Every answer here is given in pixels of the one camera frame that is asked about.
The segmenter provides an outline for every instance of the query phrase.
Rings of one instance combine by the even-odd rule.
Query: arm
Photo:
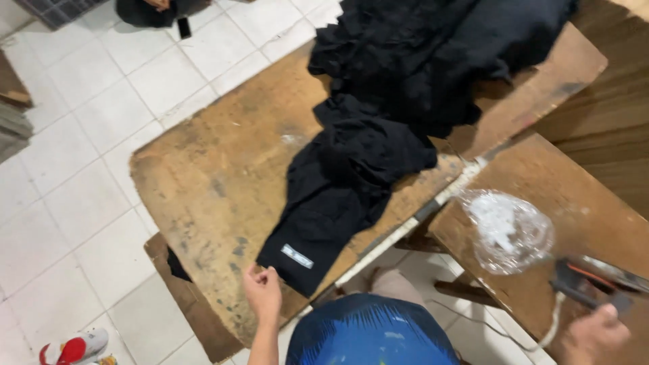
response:
[[[277,336],[282,307],[279,277],[273,267],[257,274],[254,268],[252,264],[243,276],[246,298],[257,317],[257,333],[248,365],[279,365]]]
[[[615,307],[602,305],[568,327],[561,339],[563,354],[559,365],[594,365],[604,351],[618,349],[630,336],[629,329],[618,320]]]

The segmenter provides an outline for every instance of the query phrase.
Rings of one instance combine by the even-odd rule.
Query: person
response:
[[[277,272],[251,265],[243,277],[258,321],[248,365],[278,365],[282,293]],[[570,324],[559,365],[593,365],[603,351],[630,337],[613,305]],[[369,293],[351,294],[315,308],[295,326],[287,365],[460,364],[450,340],[417,290],[397,269],[375,273]]]

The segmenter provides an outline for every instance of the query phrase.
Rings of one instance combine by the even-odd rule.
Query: white tile floor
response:
[[[34,99],[27,116],[37,134],[0,165],[0,364],[34,364],[44,344],[94,327],[109,330],[109,352],[122,365],[209,363],[142,248],[158,229],[129,156],[340,12],[336,0],[218,0],[190,18],[194,36],[179,42],[175,28],[120,22],[109,1],[54,33],[33,23],[2,42]],[[374,265],[400,260],[425,298],[531,341],[506,313],[435,292],[434,277],[461,271],[448,257],[391,249]],[[467,360],[531,363],[484,326],[429,309]],[[289,337],[280,336],[283,347]],[[246,361],[247,350],[227,364]]]

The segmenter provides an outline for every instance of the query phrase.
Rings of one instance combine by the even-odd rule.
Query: white cable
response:
[[[554,301],[554,310],[552,311],[552,325],[550,326],[550,330],[543,337],[543,339],[536,346],[534,346],[532,348],[527,348],[527,347],[523,346],[522,344],[520,344],[520,342],[516,341],[516,339],[514,339],[514,337],[512,337],[512,336],[510,336],[510,335],[508,335],[506,333],[500,332],[499,330],[495,329],[492,325],[488,324],[487,322],[481,321],[481,320],[475,320],[473,318],[467,317],[464,314],[462,314],[460,312],[457,312],[457,311],[453,310],[452,308],[449,308],[448,306],[446,306],[446,305],[444,305],[444,304],[442,304],[442,303],[440,303],[440,302],[438,302],[438,301],[436,301],[434,299],[427,299],[424,302],[425,303],[429,303],[429,302],[437,303],[438,305],[441,305],[442,307],[450,310],[451,312],[453,312],[455,314],[459,314],[461,317],[464,317],[464,318],[468,319],[469,321],[482,323],[482,324],[486,325],[488,328],[490,328],[492,331],[494,331],[495,333],[499,334],[500,336],[509,338],[510,340],[514,341],[514,343],[517,346],[519,346],[521,350],[527,351],[527,352],[534,352],[534,351],[538,351],[538,350],[540,350],[542,348],[545,348],[547,345],[550,344],[550,342],[552,342],[554,337],[557,335],[557,331],[559,330],[559,315],[561,314],[561,305],[563,304],[563,301],[565,299],[566,299],[566,295],[564,293],[557,292],[557,296],[556,296],[555,301]]]

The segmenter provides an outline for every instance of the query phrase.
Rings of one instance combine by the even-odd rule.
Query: plastic wrap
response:
[[[462,208],[478,228],[474,252],[490,273],[523,272],[554,244],[554,226],[535,206],[497,190],[464,190]]]

